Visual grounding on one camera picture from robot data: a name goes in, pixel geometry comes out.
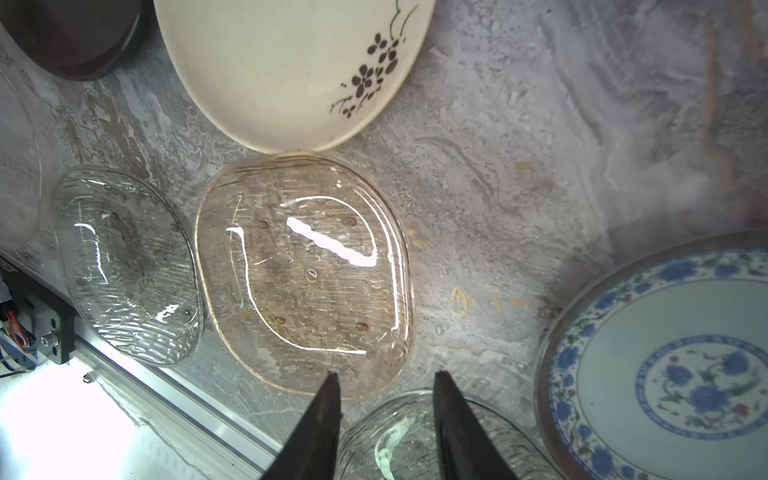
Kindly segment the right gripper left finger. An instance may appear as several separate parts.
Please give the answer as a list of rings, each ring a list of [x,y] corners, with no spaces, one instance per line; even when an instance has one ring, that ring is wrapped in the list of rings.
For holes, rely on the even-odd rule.
[[[341,423],[337,373],[329,373],[278,456],[262,479],[335,477]]]

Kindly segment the black round plate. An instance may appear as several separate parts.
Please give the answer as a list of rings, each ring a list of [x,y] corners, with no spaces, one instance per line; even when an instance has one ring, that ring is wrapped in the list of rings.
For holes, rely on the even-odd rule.
[[[114,70],[138,47],[153,14],[153,3],[140,0],[1,3],[1,25],[21,51],[73,81]]]

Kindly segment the cream plate with flowers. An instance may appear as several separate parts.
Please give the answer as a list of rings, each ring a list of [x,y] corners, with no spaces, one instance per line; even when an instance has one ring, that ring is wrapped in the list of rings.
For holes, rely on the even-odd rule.
[[[159,29],[186,91],[223,133],[261,153],[323,151],[396,96],[431,1],[164,0]]]

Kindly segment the aluminium mounting rail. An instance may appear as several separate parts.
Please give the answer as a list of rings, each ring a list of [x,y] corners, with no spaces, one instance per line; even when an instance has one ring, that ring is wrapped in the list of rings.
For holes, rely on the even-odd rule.
[[[2,280],[72,307],[8,254]],[[118,354],[77,315],[68,363],[1,377],[5,479],[257,479],[279,448],[175,372]]]

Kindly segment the brownish glass plate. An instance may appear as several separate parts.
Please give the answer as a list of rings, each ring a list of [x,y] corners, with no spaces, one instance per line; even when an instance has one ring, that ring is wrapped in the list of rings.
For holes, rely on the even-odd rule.
[[[222,168],[194,224],[199,277],[234,358],[274,388],[311,396],[328,373],[342,397],[372,398],[415,340],[405,235],[363,176],[290,155]]]

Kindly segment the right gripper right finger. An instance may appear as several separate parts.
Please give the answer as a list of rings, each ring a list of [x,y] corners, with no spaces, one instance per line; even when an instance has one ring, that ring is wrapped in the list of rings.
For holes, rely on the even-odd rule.
[[[433,412],[441,479],[517,479],[447,371],[435,374]]]

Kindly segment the blue patterned porcelain plate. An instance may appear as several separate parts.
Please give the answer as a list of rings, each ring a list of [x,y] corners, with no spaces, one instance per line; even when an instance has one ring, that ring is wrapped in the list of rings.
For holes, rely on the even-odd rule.
[[[535,409],[567,479],[765,478],[766,233],[671,247],[587,287],[541,346]]]

